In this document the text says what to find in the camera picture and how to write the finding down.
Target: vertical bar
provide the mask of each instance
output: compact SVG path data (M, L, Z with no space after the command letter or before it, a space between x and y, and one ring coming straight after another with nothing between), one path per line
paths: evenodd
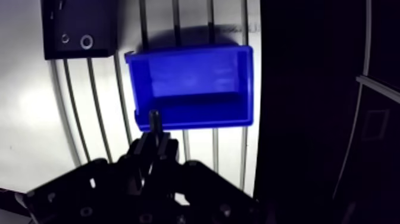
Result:
M367 0L365 14L365 54L363 75L368 76L371 57L371 38L372 38L372 2Z
M60 107L60 115L61 115L61 118L63 120L65 120L64 129L65 129L66 134L67 134L67 140L71 145L70 149L71 149L71 153L72 153L72 159L73 159L73 162L74 162L75 166L78 167L78 166L81 166L82 163L81 163L81 161L79 159L79 154L78 154L78 150L76 148L75 142L73 141L71 127L68 124L67 112L65 110L65 104L64 104L64 100L63 100L63 95L61 93L60 78L58 77L57 65L56 65L54 60L50 61L50 66L51 66L51 71L52 71L54 85L55 85L55 89L54 90L55 90L55 93L56 93L56 97L58 98L58 100L57 100L58 106Z
M123 87L122 75L121 75L120 57L118 55L118 52L116 52L114 54L114 65L115 65L115 75L117 76L117 86L118 86L118 93L120 96L122 115L124 117L126 138L128 140L128 145L130 145L130 143L132 142L132 135L130 133L129 118L128 118L128 113L126 111L124 87Z
M92 86L93 99L94 99L94 102L95 102L96 113L97 113L97 118L99 120L100 131L101 131L101 136L103 138L105 152L107 153L108 161L110 163L112 163L113 162L113 158L111 157L111 152L110 152L110 148L108 146L107 136L105 134L103 118L101 116L99 97L97 95L95 75L94 75L94 72L93 72L93 63L92 63L92 59L91 58L87 58L87 67L89 69L90 84Z
M249 45L249 18L247 10L247 0L242 1L242 35L243 45Z
M215 27L214 27L214 0L207 0L208 11L208 41L215 43Z
M182 39L180 36L179 0L172 0L172 10L174 14L175 44L176 46L180 46L182 44Z
M74 92L72 90L70 68L68 66L67 59L63 59L62 62L64 63L65 76L67 78L68 93L69 93L70 99L71 99L72 111L74 113L75 123L76 123L76 126L78 128L80 142L82 143L83 151L85 152L85 157L87 159L87 162L90 162L90 155L89 155L88 147L86 146L85 137L83 136L82 126L80 124L78 110L76 108Z
M179 0L172 0L172 10L174 18L174 34L175 34L175 46L182 45L182 39L180 36L180 16L179 16ZM190 160L190 146L189 146L189 131L183 130L183 148L185 149L185 160Z
M335 199L336 193L338 193L338 187L339 187L340 181L342 180L343 172L345 171L347 159L349 157L350 148L351 148L351 144L353 142L353 137L354 137L354 132L355 132L355 126L357 124L358 110L360 109L360 102L361 102L361 94L362 93L363 93L363 84L360 83L360 87L358 88L357 105L355 107L353 127L351 129L350 139L349 139L349 143L347 145L345 158L343 159L342 168L340 169L339 177L338 177L337 182L336 182L335 190L333 191L332 199Z
M143 50L149 49L149 38L147 34L147 16L146 16L146 0L139 0L140 11L140 28L142 31L142 47Z
M185 160L190 160L189 131L183 130L183 148L185 149Z
M218 157L218 129L217 128L213 128L212 129L212 160L214 162L214 171L216 173L218 173L218 161L219 161L219 157Z
M248 32L248 10L247 0L241 0L242 2L242 38L243 45L249 44L249 32ZM240 183L239 187L241 190L245 189L245 178L246 178L246 160L247 160L247 133L248 128L243 127L242 129L242 148L240 155Z
M207 13L208 13L208 41L215 43L215 22L214 22L214 0L207 0ZM212 129L212 161L214 171L218 173L218 129Z
M245 179L246 179L246 160L247 160L247 127L242 129L242 150L240 154L240 183L239 188L241 190L245 189Z

